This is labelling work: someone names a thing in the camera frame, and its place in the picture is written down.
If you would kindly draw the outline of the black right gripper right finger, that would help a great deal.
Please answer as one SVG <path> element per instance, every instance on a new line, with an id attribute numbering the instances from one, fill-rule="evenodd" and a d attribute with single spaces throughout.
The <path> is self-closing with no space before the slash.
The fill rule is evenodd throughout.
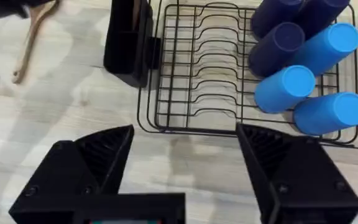
<path id="1" fill-rule="evenodd" d="M 352 223 L 358 196 L 320 143 L 236 124 L 262 223 Z"/>

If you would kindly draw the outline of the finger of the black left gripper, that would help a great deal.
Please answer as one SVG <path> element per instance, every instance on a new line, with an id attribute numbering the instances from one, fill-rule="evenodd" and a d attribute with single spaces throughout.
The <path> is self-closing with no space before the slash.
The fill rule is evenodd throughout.
<path id="1" fill-rule="evenodd" d="M 36 7 L 52 0 L 0 0 L 0 18 L 17 15 L 28 18 L 25 7 Z"/>

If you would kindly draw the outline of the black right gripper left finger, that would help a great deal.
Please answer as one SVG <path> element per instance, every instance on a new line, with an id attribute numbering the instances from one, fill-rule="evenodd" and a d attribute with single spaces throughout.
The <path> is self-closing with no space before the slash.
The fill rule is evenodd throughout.
<path id="1" fill-rule="evenodd" d="M 9 215 L 16 223 L 73 223 L 80 198 L 118 193 L 133 138 L 127 125 L 54 143 Z"/>

